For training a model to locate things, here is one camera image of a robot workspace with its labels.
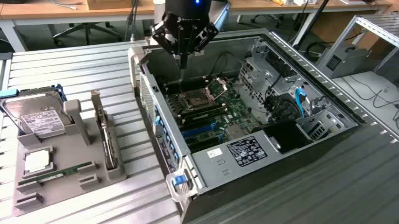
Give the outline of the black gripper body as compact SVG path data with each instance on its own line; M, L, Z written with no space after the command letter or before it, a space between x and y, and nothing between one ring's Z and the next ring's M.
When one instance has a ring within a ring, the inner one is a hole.
M210 0L169 0L163 16L165 25L179 40L181 53L185 53L191 28L202 31L210 21Z

